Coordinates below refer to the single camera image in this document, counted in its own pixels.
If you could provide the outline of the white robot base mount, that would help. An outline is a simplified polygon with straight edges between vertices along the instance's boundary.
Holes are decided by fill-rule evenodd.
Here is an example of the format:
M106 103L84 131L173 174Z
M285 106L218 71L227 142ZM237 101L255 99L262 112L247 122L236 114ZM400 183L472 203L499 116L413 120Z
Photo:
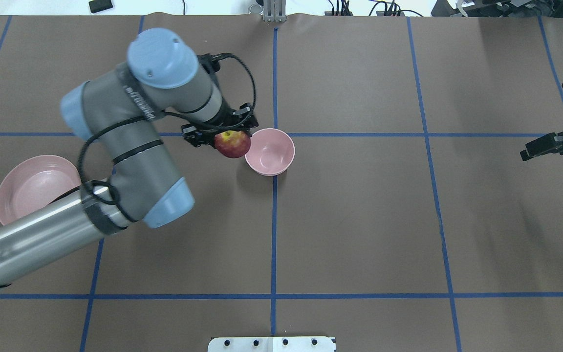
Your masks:
M213 338L208 352L335 352L328 336L262 336Z

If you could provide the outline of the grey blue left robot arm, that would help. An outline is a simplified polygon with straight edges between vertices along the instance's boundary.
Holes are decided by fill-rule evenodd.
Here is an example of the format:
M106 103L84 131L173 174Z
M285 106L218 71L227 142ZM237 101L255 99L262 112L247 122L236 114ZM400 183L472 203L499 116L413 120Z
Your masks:
M78 185L0 227L0 292L20 278L135 223L163 227L194 208L185 174L156 127L181 118L181 134L215 148L215 134L258 125L257 85L236 53L197 54L174 31L152 27L125 60L61 100L80 138Z

